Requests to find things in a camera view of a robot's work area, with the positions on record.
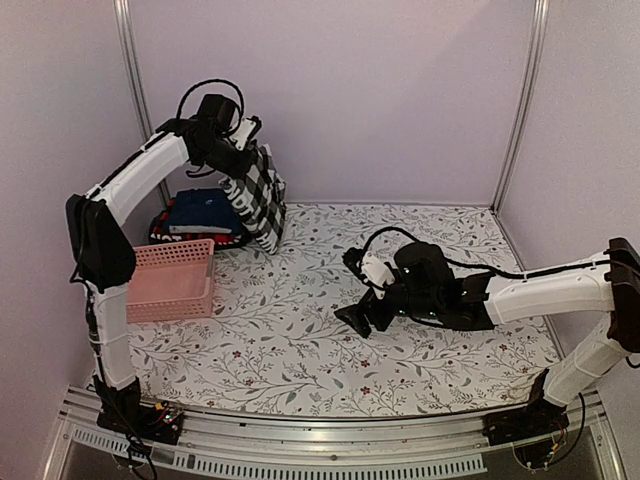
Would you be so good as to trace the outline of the black white checkered cloth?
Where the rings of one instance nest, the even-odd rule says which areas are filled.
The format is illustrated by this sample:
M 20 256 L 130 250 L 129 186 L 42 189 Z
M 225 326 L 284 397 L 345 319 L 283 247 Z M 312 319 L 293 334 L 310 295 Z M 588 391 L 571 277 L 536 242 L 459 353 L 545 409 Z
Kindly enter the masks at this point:
M 244 176 L 223 177 L 219 186 L 250 236 L 268 254 L 275 254 L 285 227 L 286 182 L 268 144 L 253 142 L 248 151 L 253 157 Z

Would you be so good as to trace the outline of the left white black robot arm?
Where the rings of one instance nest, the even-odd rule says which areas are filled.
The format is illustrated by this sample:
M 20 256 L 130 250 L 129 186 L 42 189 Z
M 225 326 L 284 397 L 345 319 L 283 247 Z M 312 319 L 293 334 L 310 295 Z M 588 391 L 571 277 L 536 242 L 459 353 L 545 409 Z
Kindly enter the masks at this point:
M 249 166 L 248 145 L 261 126 L 258 117 L 245 117 L 243 102 L 207 94 L 194 115 L 165 121 L 102 182 L 66 202 L 75 261 L 70 280 L 85 289 L 85 319 L 96 362 L 93 383 L 101 400 L 97 424 L 133 444 L 177 444 L 183 414 L 169 402 L 152 407 L 141 401 L 126 312 L 136 257 L 122 227 L 162 180 L 187 163 L 228 176 L 243 174 Z

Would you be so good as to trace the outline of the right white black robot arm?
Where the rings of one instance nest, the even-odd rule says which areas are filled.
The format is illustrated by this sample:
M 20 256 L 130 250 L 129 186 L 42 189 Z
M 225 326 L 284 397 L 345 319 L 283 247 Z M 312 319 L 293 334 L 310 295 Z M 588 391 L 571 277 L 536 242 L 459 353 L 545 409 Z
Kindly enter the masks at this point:
M 545 435 L 568 425 L 567 406 L 620 361 L 639 351 L 639 255 L 625 238 L 573 263 L 522 273 L 475 264 L 458 277 L 442 249 L 414 240 L 383 262 L 350 248 L 345 266 L 367 288 L 335 316 L 358 335 L 384 332 L 396 317 L 452 331 L 492 330 L 515 320 L 600 312 L 591 333 L 560 362 L 538 374 L 524 406 L 488 414 L 491 445 Z

